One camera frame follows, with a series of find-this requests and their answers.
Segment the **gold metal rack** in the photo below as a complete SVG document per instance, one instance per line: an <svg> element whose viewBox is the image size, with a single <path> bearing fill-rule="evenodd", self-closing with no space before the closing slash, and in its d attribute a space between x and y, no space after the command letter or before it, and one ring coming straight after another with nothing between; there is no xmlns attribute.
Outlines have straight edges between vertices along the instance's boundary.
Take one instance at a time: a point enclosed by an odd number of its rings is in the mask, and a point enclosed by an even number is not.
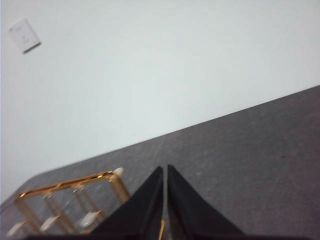
<svg viewBox="0 0 320 240"><path fill-rule="evenodd" d="M65 213L63 207L55 200L54 193L62 190L73 189L72 193L82 208L85 217L80 221L82 228L88 226L97 226L107 217L107 215L98 209L93 199L87 193L85 186L100 181L108 181L116 195L119 203L124 204L130 197L130 193L121 179L123 169L117 168L114 171L100 172L97 174L77 178L70 181L64 181L45 187L35 188L21 192L14 200L16 207L22 213L25 221L18 222L8 232L7 236L14 235L17 231L23 230L26 234L33 232L37 235L50 235L52 226L56 226L64 234L88 234L93 229L79 231L70 218ZM51 212L51 216L44 222L40 220L37 214L28 205L26 199L36 196L42 196L45 205ZM158 240L162 239L165 228L165 221L161 220L161 228Z"/></svg>

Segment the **wall outlet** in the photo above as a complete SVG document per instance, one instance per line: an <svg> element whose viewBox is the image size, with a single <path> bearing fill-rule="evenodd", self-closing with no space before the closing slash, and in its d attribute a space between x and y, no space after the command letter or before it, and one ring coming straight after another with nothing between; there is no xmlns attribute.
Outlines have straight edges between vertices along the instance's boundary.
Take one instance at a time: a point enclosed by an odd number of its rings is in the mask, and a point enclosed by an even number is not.
<svg viewBox="0 0 320 240"><path fill-rule="evenodd" d="M40 45L39 38L31 28L26 18L10 27L9 32L15 44L23 53L26 53Z"/></svg>

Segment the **black object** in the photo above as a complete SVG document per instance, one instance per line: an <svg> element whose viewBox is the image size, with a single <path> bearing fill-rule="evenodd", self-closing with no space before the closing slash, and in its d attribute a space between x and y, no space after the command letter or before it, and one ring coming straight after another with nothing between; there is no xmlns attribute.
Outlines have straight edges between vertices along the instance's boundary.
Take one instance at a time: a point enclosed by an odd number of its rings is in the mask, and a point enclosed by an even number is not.
<svg viewBox="0 0 320 240"><path fill-rule="evenodd" d="M29 236L27 240L157 240L163 211L164 174L161 167L130 199L87 235Z"/></svg>
<svg viewBox="0 0 320 240"><path fill-rule="evenodd" d="M304 237L245 235L210 206L172 165L168 165L168 210L176 240L307 240Z"/></svg>

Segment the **white wall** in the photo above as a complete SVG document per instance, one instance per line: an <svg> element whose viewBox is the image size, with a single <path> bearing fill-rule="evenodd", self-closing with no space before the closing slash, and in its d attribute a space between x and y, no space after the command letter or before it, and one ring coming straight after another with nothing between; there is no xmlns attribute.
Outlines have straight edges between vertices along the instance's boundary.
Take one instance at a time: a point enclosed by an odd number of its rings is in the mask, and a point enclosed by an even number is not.
<svg viewBox="0 0 320 240"><path fill-rule="evenodd" d="M42 45L22 54L26 17ZM1 201L28 178L320 84L319 0L2 0Z"/></svg>

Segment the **gray tabletop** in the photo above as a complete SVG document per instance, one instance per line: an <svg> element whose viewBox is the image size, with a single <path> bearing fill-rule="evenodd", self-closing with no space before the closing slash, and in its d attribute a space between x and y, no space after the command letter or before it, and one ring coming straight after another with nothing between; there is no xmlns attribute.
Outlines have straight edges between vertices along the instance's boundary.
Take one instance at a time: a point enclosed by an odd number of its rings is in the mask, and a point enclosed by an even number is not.
<svg viewBox="0 0 320 240"><path fill-rule="evenodd" d="M320 239L320 86L34 176L1 205L1 236L23 219L19 192L124 167L134 193L167 164L248 234ZM107 184L88 191L105 211L118 207ZM39 201L30 204L45 219ZM171 239L169 224L163 237Z"/></svg>

